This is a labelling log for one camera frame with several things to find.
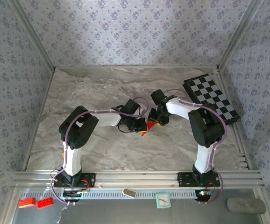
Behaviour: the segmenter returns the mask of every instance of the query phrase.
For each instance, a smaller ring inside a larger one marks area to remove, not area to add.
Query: cable
[[[170,91],[180,91],[180,92],[184,93],[185,95],[188,95],[186,91],[181,90],[181,89],[169,89],[169,90],[164,91],[163,93],[167,93],[167,92],[170,92]]]
[[[134,117],[134,118],[137,118],[137,117],[139,117],[139,116],[143,116],[144,115],[144,113],[140,113],[139,115],[133,115],[133,114],[127,114],[127,113],[123,113],[123,112],[120,112],[120,111],[85,111],[85,112],[83,112],[83,113],[80,113],[78,116],[76,116],[75,118],[74,118],[74,120],[69,124],[69,126],[68,126],[68,128],[67,128],[67,130],[66,130],[66,133],[65,133],[65,137],[64,137],[64,143],[65,143],[65,147],[64,147],[64,164],[63,164],[63,168],[60,170],[60,171],[58,171],[54,176],[53,176],[53,178],[51,179],[51,182],[50,182],[50,188],[51,188],[51,190],[52,190],[52,193],[54,194],[54,196],[56,197],[56,199],[57,200],[59,200],[60,202],[62,202],[62,203],[65,203],[65,204],[67,204],[67,202],[66,201],[64,201],[64,200],[62,200],[57,194],[56,194],[56,192],[55,192],[55,190],[54,190],[54,187],[53,187],[53,181],[55,180],[55,178],[59,175],[59,174],[61,174],[62,172],[64,172],[64,170],[65,170],[65,168],[66,168],[66,164],[67,164],[67,151],[68,151],[68,147],[69,147],[69,145],[68,145],[68,135],[69,135],[69,132],[70,132],[70,130],[71,130],[71,127],[73,126],[73,124],[80,118],[80,117],[82,117],[82,116],[84,116],[84,115],[86,115],[86,114],[88,114],[88,113],[93,113],[93,114],[95,114],[95,113],[100,113],[100,114],[102,114],[102,113],[117,113],[117,114],[122,114],[122,115],[125,115],[125,116],[129,116],[129,117]]]
[[[120,129],[120,126],[121,126],[121,125],[118,125],[117,128],[118,128],[118,130],[119,130],[121,133],[128,134],[128,133],[131,133],[131,132],[132,132],[132,131],[129,131],[129,132],[124,132],[124,131],[122,131],[122,130]]]
[[[81,180],[82,182],[85,182],[87,184],[86,189],[89,189],[89,183],[86,179]]]
[[[205,188],[205,189],[203,189],[203,190],[207,190],[207,189],[208,189],[208,187],[209,187],[209,183],[212,183],[212,185],[214,186],[214,190],[213,190],[213,192],[214,192],[214,191],[215,191],[215,184],[214,184],[214,182],[213,182],[213,181],[211,181],[211,180],[209,180],[209,181],[208,181],[208,184],[207,184],[206,188]]]
[[[221,181],[221,189],[220,189],[220,191],[219,191],[219,194],[218,194],[213,200],[209,201],[209,202],[214,202],[214,201],[216,201],[216,200],[221,196],[221,194],[222,194],[222,192],[223,192],[223,179],[222,179],[221,174],[213,168],[213,160],[214,160],[214,155],[215,155],[216,147],[217,147],[220,143],[222,143],[222,142],[225,140],[225,138],[227,137],[227,126],[226,126],[224,120],[222,119],[222,117],[221,117],[216,111],[212,110],[211,108],[208,108],[208,107],[206,107],[206,106],[199,105],[199,104],[194,104],[194,103],[184,102],[184,101],[182,101],[181,99],[178,99],[178,101],[179,101],[181,104],[183,104],[183,105],[186,105],[186,106],[193,106],[193,107],[198,107],[198,108],[203,108],[203,109],[205,109],[205,110],[207,110],[207,111],[213,113],[216,117],[218,117],[218,119],[221,121],[221,123],[222,123],[222,125],[223,125],[224,135],[223,135],[223,137],[221,138],[220,141],[216,142],[216,143],[213,145],[212,151],[211,151],[211,155],[210,155],[210,160],[209,160],[209,162],[210,162],[210,165],[209,165],[209,166],[210,166],[210,169],[218,175],[218,177],[219,177],[219,179],[220,179],[220,181]]]
[[[53,177],[52,177],[52,173],[53,173],[54,171],[57,171],[57,170],[54,169],[54,170],[51,171],[51,173],[50,173],[50,177],[51,177],[51,178],[53,178]]]
[[[136,99],[143,99],[143,100],[145,100],[145,102],[146,102],[146,109],[145,110],[143,110],[143,112],[142,112],[142,116],[149,110],[149,102],[148,102],[148,100],[146,99],[146,98],[144,98],[144,97],[135,97],[133,100],[135,101]]]

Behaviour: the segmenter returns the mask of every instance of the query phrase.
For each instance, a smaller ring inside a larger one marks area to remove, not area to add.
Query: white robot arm
[[[187,106],[179,102],[179,98],[172,98],[166,103],[167,111],[170,114],[176,114],[182,118],[189,120],[189,112],[196,110],[192,106]],[[213,144],[210,147],[201,146],[198,144],[197,148],[197,158],[194,163],[195,168],[201,173],[204,174],[211,170],[210,167],[210,155],[212,151]]]
[[[79,182],[82,146],[86,144],[95,127],[120,125],[126,125],[130,132],[147,130],[145,118],[140,117],[139,104],[130,99],[125,105],[107,111],[87,111],[83,106],[78,106],[60,125],[59,132],[66,151],[62,176],[69,186],[73,187]]]
[[[176,96],[165,96],[161,90],[151,94],[157,108],[151,109],[148,121],[166,125],[169,116],[176,114],[190,121],[193,136],[198,144],[197,159],[193,165],[193,178],[196,183],[204,184],[212,178],[212,166],[214,154],[213,144],[220,141],[224,135],[224,127],[219,118],[204,108],[197,109],[193,104],[180,100]],[[212,104],[206,105],[215,111]]]
[[[157,90],[151,94],[151,97],[157,109],[151,109],[149,113],[149,121],[156,121],[160,125],[169,123],[169,116],[176,114],[190,121],[192,132],[198,144],[197,159],[193,165],[192,176],[194,181],[200,186],[212,177],[211,162],[213,161],[212,146],[215,142],[221,140],[224,129],[219,119],[205,109],[196,109],[190,106],[189,102],[181,102],[176,96],[165,96],[161,90]],[[127,115],[137,114],[139,105],[133,100],[129,100],[125,106],[120,106],[119,112]],[[64,142],[65,135],[70,123],[81,113],[87,110],[83,106],[77,107],[73,113],[59,127],[61,139]],[[67,158],[64,162],[63,177],[74,187],[79,182],[81,174],[81,150],[82,146],[88,141],[95,127],[101,126],[119,126],[127,125],[130,131],[146,131],[147,124],[144,118],[128,117],[116,113],[118,108],[113,108],[107,113],[88,112],[80,117],[76,123],[71,126],[67,136]]]

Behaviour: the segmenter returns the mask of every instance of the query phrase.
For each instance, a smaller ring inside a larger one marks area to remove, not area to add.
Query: orange block
[[[36,204],[36,199],[34,197],[26,198],[19,201],[19,208],[28,208]]]
[[[154,121],[148,121],[148,129],[146,132],[148,132],[156,123],[157,122],[154,122]]]

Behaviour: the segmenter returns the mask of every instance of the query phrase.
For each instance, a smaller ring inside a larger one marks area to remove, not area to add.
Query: teal clock
[[[156,194],[156,202],[158,209],[166,209],[171,207],[171,199],[169,193]]]

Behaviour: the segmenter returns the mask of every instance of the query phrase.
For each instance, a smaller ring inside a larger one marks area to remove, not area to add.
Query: wall
[[[7,1],[0,0],[0,211],[20,170],[50,74]]]
[[[270,192],[270,0],[261,5],[223,75],[242,116],[254,168]]]
[[[249,0],[20,0],[57,66],[213,65]]]

